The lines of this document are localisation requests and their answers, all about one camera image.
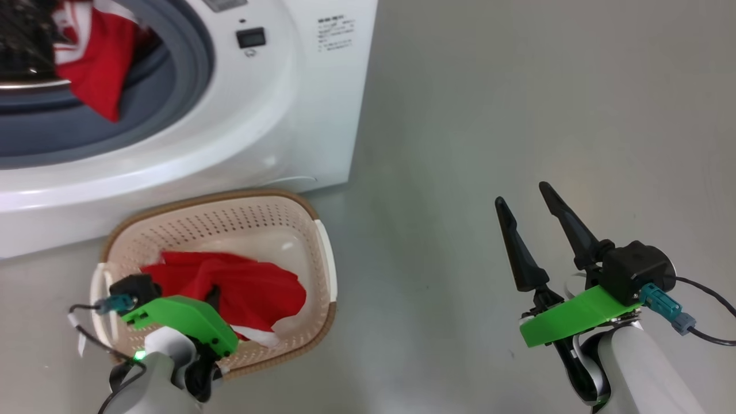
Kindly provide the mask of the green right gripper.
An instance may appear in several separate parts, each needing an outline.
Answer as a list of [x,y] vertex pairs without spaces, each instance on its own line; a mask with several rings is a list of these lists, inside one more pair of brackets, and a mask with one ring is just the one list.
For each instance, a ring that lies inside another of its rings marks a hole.
[[[599,240],[552,185],[540,182],[539,191],[550,214],[559,220],[572,247],[574,265],[583,271],[596,268],[604,260],[605,254],[615,248],[615,244],[609,239]],[[637,300],[632,305],[621,304],[602,286],[593,286],[570,301],[565,301],[547,285],[549,275],[536,263],[518,233],[518,222],[504,197],[497,197],[494,206],[517,291],[534,293],[536,308],[552,308],[520,323],[520,334],[528,348],[579,335],[641,306]]]

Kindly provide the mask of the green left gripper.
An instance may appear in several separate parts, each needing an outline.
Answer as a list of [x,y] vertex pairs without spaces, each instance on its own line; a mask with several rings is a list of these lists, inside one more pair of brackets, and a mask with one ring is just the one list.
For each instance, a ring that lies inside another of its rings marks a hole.
[[221,289],[213,285],[206,294],[204,302],[185,296],[156,298],[121,315],[121,319],[135,329],[157,324],[173,328],[182,335],[189,336],[210,346],[218,358],[226,358],[236,353],[239,338],[213,306],[219,306]]

